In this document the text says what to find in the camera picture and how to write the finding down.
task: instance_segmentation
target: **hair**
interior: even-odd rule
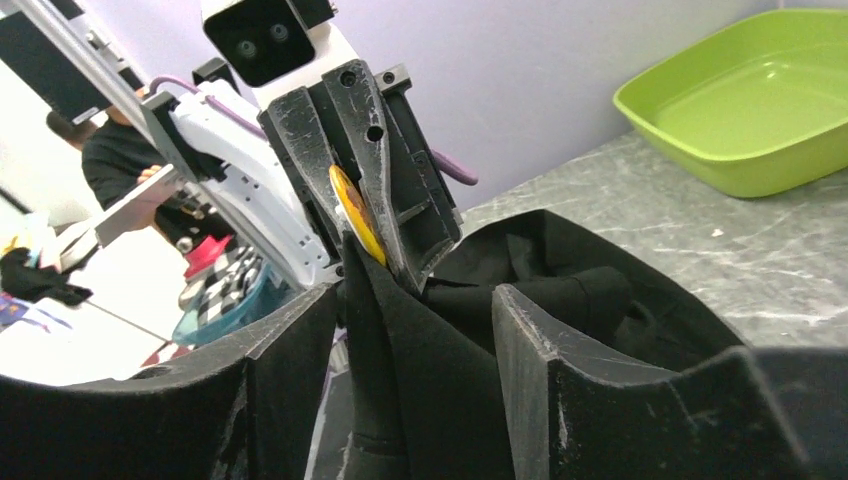
[[[58,113],[51,111],[47,114],[47,128],[68,143],[82,145],[97,130],[97,125],[91,120],[74,125]]]

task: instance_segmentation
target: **green plastic tub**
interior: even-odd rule
[[[727,195],[763,197],[848,166],[848,10],[757,15],[634,78],[614,103]]]

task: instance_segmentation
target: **wire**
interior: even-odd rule
[[[156,93],[159,90],[159,87],[161,87],[165,83],[173,83],[174,85],[178,85],[178,86],[188,90],[191,93],[195,93],[195,94],[202,93],[201,90],[199,88],[197,88],[196,86],[194,86],[194,85],[192,85],[192,84],[190,84],[190,83],[188,83],[188,82],[186,82],[186,81],[184,81],[184,80],[182,80],[178,77],[174,77],[172,75],[160,75],[160,76],[154,78],[153,81],[150,82],[150,86],[149,86],[150,91],[152,93]],[[245,130],[256,135],[257,137],[261,138],[262,140],[266,140],[266,141],[268,140],[268,137],[265,135],[265,132],[263,132],[261,128],[257,127],[256,125],[254,125],[250,121],[242,118],[236,112],[227,108],[226,105],[221,103],[213,95],[206,94],[206,102],[213,109],[217,110],[218,112],[220,112],[224,116],[228,117],[230,120],[236,122],[237,124],[239,124]],[[433,159],[436,161],[436,166],[439,167],[439,170],[441,170],[442,172],[444,172],[446,175],[453,178],[457,182],[459,182],[463,185],[473,186],[473,185],[477,185],[477,182],[480,181],[480,179],[479,179],[479,177],[477,176],[476,173],[469,170],[468,168],[466,168],[465,166],[463,166],[461,163],[457,162],[453,158],[445,155],[444,153],[436,151],[436,150],[431,150],[431,152],[433,154]]]

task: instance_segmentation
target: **checkered cloth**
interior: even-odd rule
[[[262,263],[253,247],[248,246],[237,246],[221,255],[197,293],[201,296],[197,327],[212,323],[238,307],[256,285]]]

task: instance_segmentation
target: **black shirt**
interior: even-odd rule
[[[166,163],[138,130],[111,119],[89,137],[82,149],[85,181],[104,210],[132,191],[145,169]],[[171,244],[186,236],[196,240],[205,235],[220,237],[231,231],[218,215],[198,221],[186,212],[164,205],[156,209],[155,221]]]

